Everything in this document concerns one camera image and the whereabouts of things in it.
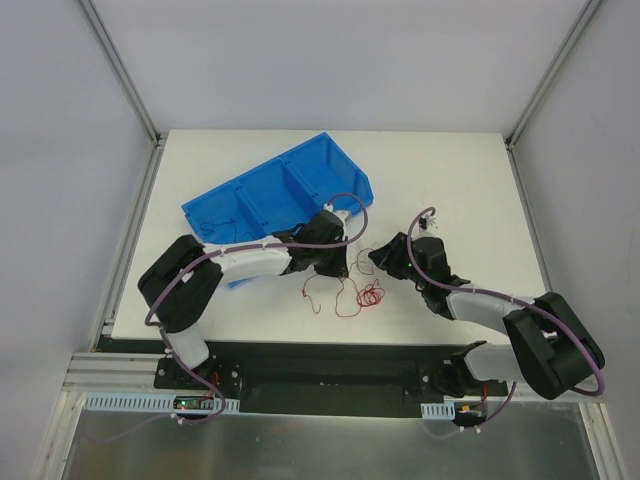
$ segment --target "blue plastic bin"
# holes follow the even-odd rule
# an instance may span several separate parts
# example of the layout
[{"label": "blue plastic bin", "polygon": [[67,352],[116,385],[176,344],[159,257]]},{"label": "blue plastic bin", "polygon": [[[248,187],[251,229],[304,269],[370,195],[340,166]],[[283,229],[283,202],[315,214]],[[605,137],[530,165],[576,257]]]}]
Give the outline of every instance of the blue plastic bin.
[{"label": "blue plastic bin", "polygon": [[[247,242],[308,222],[336,193],[373,203],[369,179],[327,133],[223,183],[182,206],[204,242]],[[360,211],[351,198],[336,210]]]}]

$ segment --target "metal sheet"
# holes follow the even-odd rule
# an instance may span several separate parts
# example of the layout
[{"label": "metal sheet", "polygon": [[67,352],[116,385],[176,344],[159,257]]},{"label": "metal sheet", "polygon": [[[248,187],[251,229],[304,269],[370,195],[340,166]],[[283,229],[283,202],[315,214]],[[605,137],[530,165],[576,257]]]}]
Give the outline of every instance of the metal sheet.
[{"label": "metal sheet", "polygon": [[[104,438],[145,418],[84,412],[81,421]],[[237,415],[186,427],[161,419],[107,444],[76,435],[64,478],[598,478],[575,404],[513,404],[480,434],[449,440],[432,438],[426,428],[443,433],[451,424]]]}]

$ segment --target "gray wall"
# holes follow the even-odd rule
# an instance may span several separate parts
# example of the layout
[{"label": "gray wall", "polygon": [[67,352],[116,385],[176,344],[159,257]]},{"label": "gray wall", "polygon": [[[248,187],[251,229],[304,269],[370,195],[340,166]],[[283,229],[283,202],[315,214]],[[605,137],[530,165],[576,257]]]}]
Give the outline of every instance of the gray wall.
[{"label": "gray wall", "polygon": [[640,471],[640,2],[605,3],[516,146],[553,286],[607,357],[607,403]]},{"label": "gray wall", "polygon": [[96,0],[169,128],[508,133],[585,0]]},{"label": "gray wall", "polygon": [[149,144],[71,0],[0,2],[0,469],[27,478]]}]

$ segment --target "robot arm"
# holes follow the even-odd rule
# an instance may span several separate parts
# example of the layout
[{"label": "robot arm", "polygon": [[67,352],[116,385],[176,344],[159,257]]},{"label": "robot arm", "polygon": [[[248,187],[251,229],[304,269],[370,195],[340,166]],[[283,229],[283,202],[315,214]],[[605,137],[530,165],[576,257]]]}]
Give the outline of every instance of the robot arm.
[{"label": "robot arm", "polygon": [[[530,310],[482,294],[475,286],[451,273],[442,240],[434,236],[429,219],[421,222],[421,234],[412,241],[421,269],[434,280],[472,292],[439,288],[427,282],[413,267],[407,252],[407,236],[398,233],[386,246],[369,254],[376,266],[392,277],[411,280],[429,309],[450,320],[474,322],[509,336],[511,345],[476,342],[455,354],[430,378],[443,394],[462,397],[480,381],[525,381],[540,396],[557,398],[588,378],[592,371],[582,353],[554,324]],[[521,298],[556,316],[578,337],[596,365],[604,367],[602,351],[567,302],[557,293]]]},{"label": "robot arm", "polygon": [[[331,244],[342,241],[350,213],[325,209],[309,223],[274,232],[252,245]],[[138,282],[138,289],[149,306],[187,265],[224,246],[201,244],[192,235],[179,237],[149,268]],[[209,349],[196,325],[219,285],[261,275],[287,275],[313,266],[319,275],[343,278],[348,274],[346,246],[331,249],[252,248],[223,254],[204,261],[186,274],[156,311],[157,320],[172,348],[193,369],[209,358]]]}]

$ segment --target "white platform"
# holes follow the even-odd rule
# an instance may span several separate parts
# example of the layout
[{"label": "white platform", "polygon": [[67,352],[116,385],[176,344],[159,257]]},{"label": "white platform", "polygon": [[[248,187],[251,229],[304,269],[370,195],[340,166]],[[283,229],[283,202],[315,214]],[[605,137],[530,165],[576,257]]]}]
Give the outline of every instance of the white platform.
[{"label": "white platform", "polygon": [[[180,206],[279,153],[315,131],[173,130],[159,167],[115,326],[114,338],[159,338],[143,323],[147,306],[137,281],[178,237],[189,233]],[[349,255],[387,243],[406,231],[426,206],[437,223],[453,272],[488,288],[536,296],[542,277],[502,137],[498,134],[329,132],[368,175],[374,204],[370,228]],[[354,234],[362,215],[350,225]],[[383,272],[353,278],[364,286],[379,278],[386,296],[354,318],[334,313],[340,283],[314,278],[307,290],[322,305],[314,315],[301,295],[310,273],[259,278],[234,290],[220,288],[199,321],[208,340],[346,342],[375,344],[506,343],[505,336],[433,315],[408,281]],[[355,293],[341,297],[353,312]]]}]

